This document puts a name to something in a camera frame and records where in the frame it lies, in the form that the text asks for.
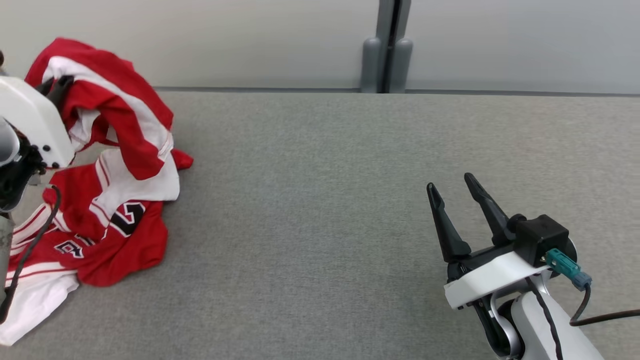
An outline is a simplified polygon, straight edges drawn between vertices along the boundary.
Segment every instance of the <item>gray table surface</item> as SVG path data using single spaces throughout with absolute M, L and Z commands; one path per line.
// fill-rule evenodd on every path
M 640 307 L 640 99 L 162 96 L 195 157 L 164 262 L 82 286 L 0 359 L 493 359 L 473 310 L 446 303 L 424 190 L 487 246 L 465 172 L 505 212 L 569 228 L 594 278 L 586 316 Z M 550 290 L 575 311 L 567 280 Z M 606 359 L 640 352 L 638 319 L 584 331 Z

